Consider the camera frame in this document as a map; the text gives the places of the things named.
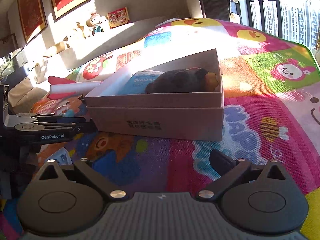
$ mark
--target ribbed gray surface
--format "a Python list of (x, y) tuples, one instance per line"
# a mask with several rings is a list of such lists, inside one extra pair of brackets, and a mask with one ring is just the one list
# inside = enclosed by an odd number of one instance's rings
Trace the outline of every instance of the ribbed gray surface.
[[(23, 240), (57, 239), (25, 234)], [(59, 240), (306, 240), (287, 236), (253, 236), (233, 228), (211, 203), (189, 193), (136, 193), (125, 203), (113, 203), (93, 227)]]

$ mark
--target triangular cutout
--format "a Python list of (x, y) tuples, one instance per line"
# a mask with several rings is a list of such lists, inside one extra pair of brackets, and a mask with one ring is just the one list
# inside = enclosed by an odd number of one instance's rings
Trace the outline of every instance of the triangular cutout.
[(56, 173), (56, 170), (54, 169), (53, 165), (49, 165), (44, 172), (42, 173), (39, 180), (47, 180), (47, 179), (57, 179), (58, 174)]
[(281, 171), (279, 170), (278, 166), (276, 166), (276, 165), (271, 167), (267, 178), (285, 180), (285, 177), (282, 175)]

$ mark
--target pink cartoon character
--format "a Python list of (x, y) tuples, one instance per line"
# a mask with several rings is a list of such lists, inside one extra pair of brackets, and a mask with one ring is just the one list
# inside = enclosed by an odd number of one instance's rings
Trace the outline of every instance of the pink cartoon character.
[(300, 67), (297, 60), (289, 58), (287, 62), (275, 65), (270, 74), (281, 81), (301, 81), (315, 70), (316, 68), (312, 66)]

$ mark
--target white foam tube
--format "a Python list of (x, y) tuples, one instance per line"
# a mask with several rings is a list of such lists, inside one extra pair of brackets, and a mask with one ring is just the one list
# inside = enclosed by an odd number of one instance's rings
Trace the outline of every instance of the white foam tube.
[(92, 82), (79, 82), (79, 83), (70, 83), (70, 84), (59, 84), (50, 86), (50, 94), (62, 94), (62, 93), (89, 93), (95, 87), (100, 85), (101, 81), (92, 81)]

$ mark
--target orange square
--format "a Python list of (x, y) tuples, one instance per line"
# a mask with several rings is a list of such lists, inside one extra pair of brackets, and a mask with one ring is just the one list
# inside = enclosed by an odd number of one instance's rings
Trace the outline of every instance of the orange square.
[(220, 63), (225, 98), (274, 94), (242, 57)]

